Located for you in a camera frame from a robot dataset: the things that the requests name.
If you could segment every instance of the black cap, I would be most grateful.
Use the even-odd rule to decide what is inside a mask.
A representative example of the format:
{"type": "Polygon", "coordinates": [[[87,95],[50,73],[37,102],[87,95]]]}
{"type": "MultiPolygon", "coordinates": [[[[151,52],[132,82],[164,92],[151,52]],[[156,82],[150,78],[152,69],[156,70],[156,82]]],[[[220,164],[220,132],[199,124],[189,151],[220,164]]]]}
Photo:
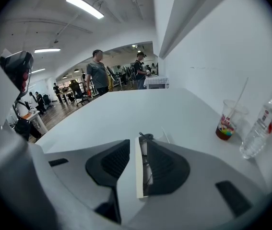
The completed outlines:
{"type": "Polygon", "coordinates": [[[141,56],[141,55],[144,56],[144,53],[143,53],[143,52],[139,52],[139,53],[137,54],[137,57],[138,57],[138,56],[141,56]]]}

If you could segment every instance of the wooden floor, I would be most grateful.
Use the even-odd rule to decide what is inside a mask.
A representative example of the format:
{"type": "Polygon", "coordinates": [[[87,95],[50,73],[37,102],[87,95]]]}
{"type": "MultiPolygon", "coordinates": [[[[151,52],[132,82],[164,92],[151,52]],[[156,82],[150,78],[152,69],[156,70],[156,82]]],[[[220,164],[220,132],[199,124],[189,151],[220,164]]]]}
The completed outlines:
{"type": "MultiPolygon", "coordinates": [[[[127,86],[122,85],[122,89],[120,86],[117,86],[114,88],[113,91],[121,91],[121,90],[125,91],[125,90],[135,90],[135,89],[137,89],[136,84],[134,84],[134,86],[132,87],[129,85],[127,86]]],[[[73,112],[77,111],[80,108],[85,108],[87,104],[88,102],[85,102],[84,106],[82,106],[81,104],[78,104],[78,106],[76,106],[75,102],[72,102],[71,105],[66,105],[65,103],[60,104],[59,101],[55,101],[53,102],[54,107],[48,108],[46,113],[40,116],[46,128],[48,130],[51,130],[52,127],[57,125],[59,122],[61,122],[63,119],[71,115],[73,112]]],[[[31,135],[29,137],[29,142],[35,143],[35,138],[31,135]]]]}

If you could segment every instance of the light fixture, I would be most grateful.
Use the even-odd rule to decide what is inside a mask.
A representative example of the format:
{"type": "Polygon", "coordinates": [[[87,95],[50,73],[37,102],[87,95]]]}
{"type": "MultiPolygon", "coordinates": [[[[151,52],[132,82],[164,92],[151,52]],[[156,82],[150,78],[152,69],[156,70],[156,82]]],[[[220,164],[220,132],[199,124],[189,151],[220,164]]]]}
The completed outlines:
{"type": "Polygon", "coordinates": [[[44,49],[36,49],[35,53],[44,53],[44,52],[59,52],[59,48],[44,48],[44,49]]]}
{"type": "Polygon", "coordinates": [[[101,19],[104,17],[104,15],[102,13],[100,13],[98,10],[96,10],[90,4],[86,3],[83,0],[67,0],[67,2],[77,6],[78,8],[81,8],[81,9],[87,11],[88,13],[95,16],[97,19],[101,19]]]}
{"type": "Polygon", "coordinates": [[[44,70],[45,70],[45,68],[39,69],[39,70],[36,70],[36,71],[32,71],[31,73],[35,73],[35,72],[38,72],[38,71],[44,71],[44,70]]]}

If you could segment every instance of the man in gray shirt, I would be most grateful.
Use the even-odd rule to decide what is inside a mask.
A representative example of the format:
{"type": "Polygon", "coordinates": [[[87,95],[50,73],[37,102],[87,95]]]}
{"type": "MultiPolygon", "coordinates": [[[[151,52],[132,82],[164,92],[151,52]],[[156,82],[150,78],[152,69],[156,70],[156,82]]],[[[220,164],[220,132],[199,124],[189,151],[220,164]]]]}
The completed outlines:
{"type": "Polygon", "coordinates": [[[93,51],[93,60],[87,65],[87,91],[88,95],[91,96],[90,91],[90,79],[92,76],[92,81],[99,92],[100,95],[106,94],[108,92],[108,76],[106,73],[105,66],[102,62],[103,52],[99,49],[93,51]]]}

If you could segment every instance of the chair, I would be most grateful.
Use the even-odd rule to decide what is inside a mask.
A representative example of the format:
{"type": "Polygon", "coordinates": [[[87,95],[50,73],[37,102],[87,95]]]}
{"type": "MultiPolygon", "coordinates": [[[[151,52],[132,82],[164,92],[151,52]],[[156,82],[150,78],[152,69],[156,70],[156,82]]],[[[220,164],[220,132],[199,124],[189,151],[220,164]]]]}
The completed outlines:
{"type": "Polygon", "coordinates": [[[85,101],[90,102],[88,96],[85,96],[85,93],[80,89],[78,82],[74,81],[69,86],[74,93],[76,106],[78,106],[79,103],[83,105],[85,101]]]}
{"type": "Polygon", "coordinates": [[[47,109],[48,109],[49,107],[51,107],[51,106],[54,106],[54,105],[51,103],[51,101],[50,101],[48,95],[46,95],[46,94],[43,95],[43,101],[44,101],[44,104],[47,105],[47,109]]]}

